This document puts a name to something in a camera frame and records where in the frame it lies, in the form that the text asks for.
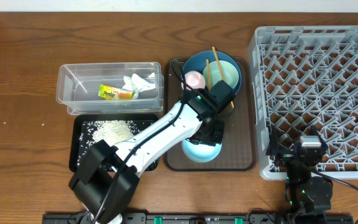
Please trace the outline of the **white rice pile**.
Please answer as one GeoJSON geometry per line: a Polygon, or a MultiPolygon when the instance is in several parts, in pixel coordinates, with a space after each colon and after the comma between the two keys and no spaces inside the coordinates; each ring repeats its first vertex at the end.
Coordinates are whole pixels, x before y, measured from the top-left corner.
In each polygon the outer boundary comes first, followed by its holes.
{"type": "Polygon", "coordinates": [[[129,123],[123,120],[97,121],[96,131],[92,134],[94,142],[104,140],[109,146],[134,136],[129,123]]]}

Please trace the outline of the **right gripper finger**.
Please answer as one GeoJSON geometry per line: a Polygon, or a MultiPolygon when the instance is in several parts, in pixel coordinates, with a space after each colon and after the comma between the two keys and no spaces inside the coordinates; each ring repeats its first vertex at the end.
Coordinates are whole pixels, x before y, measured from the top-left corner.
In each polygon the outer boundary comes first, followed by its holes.
{"type": "Polygon", "coordinates": [[[314,136],[317,136],[321,146],[327,146],[326,142],[324,141],[324,139],[321,137],[321,135],[319,134],[318,130],[315,128],[315,125],[311,126],[311,132],[313,133],[314,136]]]}
{"type": "Polygon", "coordinates": [[[270,155],[276,155],[276,153],[279,150],[279,143],[278,143],[278,137],[277,137],[277,130],[276,127],[271,124],[271,135],[270,135],[270,143],[269,143],[269,149],[268,152],[270,155]]]}

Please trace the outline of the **light blue bowl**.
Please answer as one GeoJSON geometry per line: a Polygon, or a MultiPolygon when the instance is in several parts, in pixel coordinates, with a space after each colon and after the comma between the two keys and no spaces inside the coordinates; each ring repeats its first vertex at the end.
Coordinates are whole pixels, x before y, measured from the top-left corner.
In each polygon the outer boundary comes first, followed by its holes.
{"type": "Polygon", "coordinates": [[[222,144],[215,144],[214,146],[193,144],[189,140],[183,140],[181,146],[187,158],[198,163],[212,161],[218,156],[222,149],[222,144]]]}

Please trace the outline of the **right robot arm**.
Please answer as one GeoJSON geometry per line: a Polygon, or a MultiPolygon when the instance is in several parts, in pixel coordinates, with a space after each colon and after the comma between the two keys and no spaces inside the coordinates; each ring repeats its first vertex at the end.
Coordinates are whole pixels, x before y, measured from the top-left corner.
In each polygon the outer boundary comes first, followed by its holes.
{"type": "Polygon", "coordinates": [[[271,125],[266,155],[275,166],[286,169],[286,200],[291,210],[285,215],[287,223],[326,223],[324,212],[331,208],[333,183],[321,176],[312,176],[312,167],[320,163],[328,145],[314,126],[312,134],[302,135],[290,148],[280,145],[277,129],[271,125]]]}

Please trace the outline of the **white tissue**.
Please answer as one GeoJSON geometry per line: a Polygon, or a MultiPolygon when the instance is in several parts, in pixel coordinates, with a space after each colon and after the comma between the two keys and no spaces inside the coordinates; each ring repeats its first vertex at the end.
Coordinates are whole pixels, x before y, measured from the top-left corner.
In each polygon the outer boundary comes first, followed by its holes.
{"type": "Polygon", "coordinates": [[[143,91],[153,90],[156,88],[155,83],[150,83],[147,80],[133,73],[131,77],[124,77],[124,90],[133,91],[134,93],[140,93],[143,91]]]}

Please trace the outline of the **yellow green snack wrapper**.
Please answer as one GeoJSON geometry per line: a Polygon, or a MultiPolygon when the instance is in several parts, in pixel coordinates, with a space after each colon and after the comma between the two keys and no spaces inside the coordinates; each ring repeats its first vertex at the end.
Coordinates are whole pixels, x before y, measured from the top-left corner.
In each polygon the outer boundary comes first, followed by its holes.
{"type": "Polygon", "coordinates": [[[137,99],[138,92],[100,84],[98,96],[105,100],[134,100],[137,99]]]}

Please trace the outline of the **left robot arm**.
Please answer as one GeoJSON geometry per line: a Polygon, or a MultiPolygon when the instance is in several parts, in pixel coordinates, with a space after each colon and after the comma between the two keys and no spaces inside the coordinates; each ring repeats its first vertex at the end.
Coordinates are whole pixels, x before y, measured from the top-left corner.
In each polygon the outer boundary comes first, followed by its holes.
{"type": "Polygon", "coordinates": [[[190,151],[220,151],[224,122],[218,114],[234,99],[232,90],[185,90],[179,102],[139,134],[110,146],[93,145],[69,181],[92,223],[111,223],[128,206],[141,175],[179,142],[190,151]]]}

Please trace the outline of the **pink cup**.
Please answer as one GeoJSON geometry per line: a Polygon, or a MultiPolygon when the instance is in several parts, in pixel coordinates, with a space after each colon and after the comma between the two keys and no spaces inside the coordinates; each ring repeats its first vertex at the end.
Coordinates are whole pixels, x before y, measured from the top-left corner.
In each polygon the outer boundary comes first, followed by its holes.
{"type": "Polygon", "coordinates": [[[204,89],[206,86],[205,79],[200,72],[189,71],[185,74],[186,84],[188,85],[187,89],[204,89]]]}

